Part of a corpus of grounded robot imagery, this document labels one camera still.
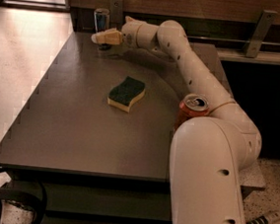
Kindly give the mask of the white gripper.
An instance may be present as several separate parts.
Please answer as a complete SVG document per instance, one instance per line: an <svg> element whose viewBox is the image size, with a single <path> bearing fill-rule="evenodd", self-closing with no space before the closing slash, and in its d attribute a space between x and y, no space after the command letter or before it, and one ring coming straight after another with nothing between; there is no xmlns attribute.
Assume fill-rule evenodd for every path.
<svg viewBox="0 0 280 224"><path fill-rule="evenodd" d="M112 44L118 45L123 42L129 47L139 48L138 35L140 28L146 23L144 21L135 20L130 16L125 17L125 24L121 27L122 34L118 29L110 28L91 36L92 42L95 44Z"/></svg>

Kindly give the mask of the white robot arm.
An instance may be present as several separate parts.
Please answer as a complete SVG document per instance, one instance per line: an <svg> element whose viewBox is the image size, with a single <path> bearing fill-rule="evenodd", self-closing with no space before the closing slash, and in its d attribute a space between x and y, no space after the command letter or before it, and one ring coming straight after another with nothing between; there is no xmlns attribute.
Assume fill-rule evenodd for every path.
<svg viewBox="0 0 280 224"><path fill-rule="evenodd" d="M172 224L245 224L238 173L255 163L260 132L191 48L183 27L128 17L120 30L95 33L92 41L163 52L175 61L187 90L207 100L206 115L183 122L172 139Z"/></svg>

